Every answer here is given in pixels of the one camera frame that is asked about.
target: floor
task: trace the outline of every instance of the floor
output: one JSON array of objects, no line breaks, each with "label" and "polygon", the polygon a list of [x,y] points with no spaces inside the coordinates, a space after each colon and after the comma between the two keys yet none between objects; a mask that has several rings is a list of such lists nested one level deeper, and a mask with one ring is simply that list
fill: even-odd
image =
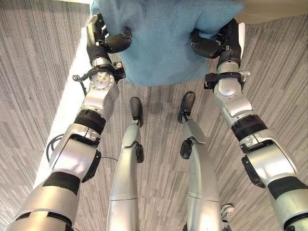
[{"label": "floor", "polygon": [[[0,0],[0,230],[30,193],[49,130],[75,55],[84,4],[49,0]],[[244,94],[294,156],[308,184],[307,15],[279,19],[246,30],[242,69],[250,70]],[[212,71],[215,61],[210,62]],[[222,203],[233,203],[234,231],[279,231],[263,189],[250,183],[232,131],[213,105],[203,80],[146,88],[119,82],[120,96],[99,149],[118,158],[130,123],[129,98],[144,107],[141,129],[145,161],[138,165],[141,231],[181,231],[186,222],[188,161],[181,159],[178,105],[193,90],[192,116],[207,138]],[[105,230],[116,162],[102,159],[84,183],[75,228]]]}]

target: black cable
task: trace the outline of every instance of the black cable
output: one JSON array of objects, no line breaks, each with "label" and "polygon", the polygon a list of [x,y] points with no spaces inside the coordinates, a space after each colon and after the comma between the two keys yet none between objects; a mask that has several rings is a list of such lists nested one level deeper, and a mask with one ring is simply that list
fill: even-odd
[{"label": "black cable", "polygon": [[54,150],[54,147],[53,147],[54,143],[56,143],[56,142],[59,141],[60,139],[62,139],[62,137],[56,138],[56,139],[54,140],[54,142],[51,143],[51,150],[52,150],[52,151]]},{"label": "black cable", "polygon": [[50,147],[51,144],[52,144],[52,148],[53,148],[53,144],[54,144],[56,141],[60,140],[60,139],[62,138],[63,135],[64,135],[64,134],[60,134],[60,135],[54,137],[54,138],[53,138],[51,141],[49,141],[49,143],[47,144],[47,147],[46,147],[46,158],[47,158],[48,162],[50,161],[50,159],[49,159],[49,147]]},{"label": "black cable", "polygon": [[85,78],[85,75],[83,77],[79,77],[79,75],[73,75],[73,80],[76,82],[79,82],[83,91],[83,94],[87,95],[87,89],[85,88],[85,85],[83,84],[83,81],[86,80],[88,77]]},{"label": "black cable", "polygon": [[101,159],[103,159],[103,158],[107,158],[107,159],[112,159],[112,160],[118,161],[117,159],[114,159],[114,158],[112,158],[112,157],[107,157],[107,156],[101,157]]}]

